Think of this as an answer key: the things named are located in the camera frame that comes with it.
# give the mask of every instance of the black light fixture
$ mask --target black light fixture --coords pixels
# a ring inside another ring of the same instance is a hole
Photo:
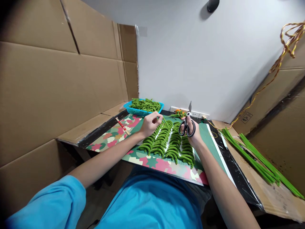
[[[207,3],[207,10],[213,13],[219,5],[219,0],[209,0]]]

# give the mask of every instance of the camouflage board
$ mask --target camouflage board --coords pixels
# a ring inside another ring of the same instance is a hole
[[[170,117],[165,117],[166,120],[172,120],[173,122],[179,121],[180,119],[173,119]],[[121,120],[121,123],[125,128],[131,133],[135,133],[140,130],[143,117],[137,116],[133,114],[129,114],[124,119]],[[209,150],[221,166],[221,168],[228,173],[226,164],[224,164],[222,155],[219,149],[216,148],[216,142],[212,137],[212,133],[210,133],[210,129],[208,124],[200,123],[199,124],[200,134],[206,145],[208,146]],[[100,136],[97,140],[92,142],[87,149],[92,150],[95,152],[102,152],[109,147],[114,146],[116,143],[124,140],[127,138],[128,135],[124,132],[123,128],[117,123],[113,126],[110,130]],[[137,165],[142,165],[145,167],[149,167],[164,173],[171,174],[172,176],[181,178],[183,180],[189,181],[191,183],[196,183],[198,185],[205,185],[208,184],[206,174],[200,162],[200,159],[194,150],[195,153],[195,164],[193,169],[190,166],[178,160],[178,164],[176,165],[174,161],[170,158],[162,159],[160,155],[151,154],[150,156],[147,155],[142,150],[139,150],[139,145],[142,142],[139,142],[135,145],[123,158],[122,160],[128,161],[130,163],[134,163]]]

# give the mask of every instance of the blue basket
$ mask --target blue basket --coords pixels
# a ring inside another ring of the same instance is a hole
[[[139,115],[139,116],[144,116],[145,117],[145,116],[147,116],[147,115],[152,113],[152,112],[143,111],[143,110],[139,110],[139,109],[135,109],[135,108],[130,108],[129,106],[131,104],[132,104],[132,100],[124,105],[124,107],[127,109],[127,112],[130,113],[130,114],[134,114],[134,115]],[[160,105],[161,105],[161,108],[160,108],[158,113],[160,113],[162,111],[163,107],[164,107],[163,103],[160,103]]]

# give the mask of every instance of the person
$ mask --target person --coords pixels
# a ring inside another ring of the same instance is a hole
[[[162,119],[157,112],[146,116],[138,132],[39,191],[23,209],[6,220],[7,225],[11,228],[75,228],[85,207],[85,189],[134,145],[150,136]],[[192,133],[191,118],[188,116],[186,121]],[[197,131],[189,142],[199,155],[227,227],[259,228],[245,200],[203,142],[198,124],[195,125]],[[126,179],[96,228],[202,228],[200,195],[194,190],[181,179],[152,169],[138,169]],[[202,199],[208,196],[208,192],[202,194]]]

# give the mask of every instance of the red pencil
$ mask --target red pencil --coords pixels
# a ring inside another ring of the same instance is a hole
[[[128,130],[126,130],[126,128],[123,126],[123,124],[120,122],[120,120],[116,117],[115,118],[117,120],[117,122],[120,124],[120,126],[123,128],[123,130],[128,134],[130,135],[130,133],[128,132]]]

